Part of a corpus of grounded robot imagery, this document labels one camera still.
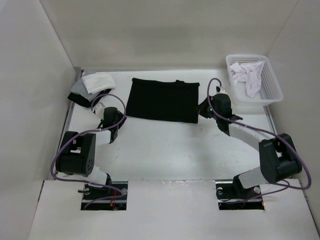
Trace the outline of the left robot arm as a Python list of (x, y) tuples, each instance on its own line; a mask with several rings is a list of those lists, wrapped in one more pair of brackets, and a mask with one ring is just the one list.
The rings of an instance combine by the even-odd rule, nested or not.
[(103, 200), (112, 195), (112, 190), (120, 192), (112, 186), (110, 175), (95, 166), (96, 141), (98, 133), (109, 132), (109, 143), (113, 143), (126, 119), (116, 107), (107, 107), (97, 128), (67, 131), (50, 167), (52, 177), (62, 182), (89, 184)]

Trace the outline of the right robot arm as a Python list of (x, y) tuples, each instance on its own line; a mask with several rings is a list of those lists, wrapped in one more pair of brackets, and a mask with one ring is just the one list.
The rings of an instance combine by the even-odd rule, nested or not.
[(233, 177), (231, 190), (236, 197), (243, 198), (258, 185), (276, 184), (302, 171), (291, 137), (286, 133), (275, 136), (244, 124), (242, 117), (233, 114), (227, 94), (209, 96), (197, 111), (206, 119), (214, 119), (221, 132), (258, 152), (259, 166)]

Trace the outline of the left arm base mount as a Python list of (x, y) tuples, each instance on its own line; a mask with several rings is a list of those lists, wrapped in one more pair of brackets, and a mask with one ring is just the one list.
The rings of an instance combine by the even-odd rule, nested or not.
[(127, 209), (128, 198), (128, 182), (114, 181), (111, 185), (124, 192), (121, 193), (114, 189), (94, 187), (85, 184), (83, 189), (77, 192), (82, 195), (81, 207), (82, 211), (125, 211)]

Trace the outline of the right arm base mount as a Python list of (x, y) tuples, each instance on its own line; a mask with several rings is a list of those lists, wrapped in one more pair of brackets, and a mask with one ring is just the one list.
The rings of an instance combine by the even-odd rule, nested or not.
[(259, 185), (243, 188), (232, 180), (216, 181), (218, 208), (222, 211), (264, 210)]

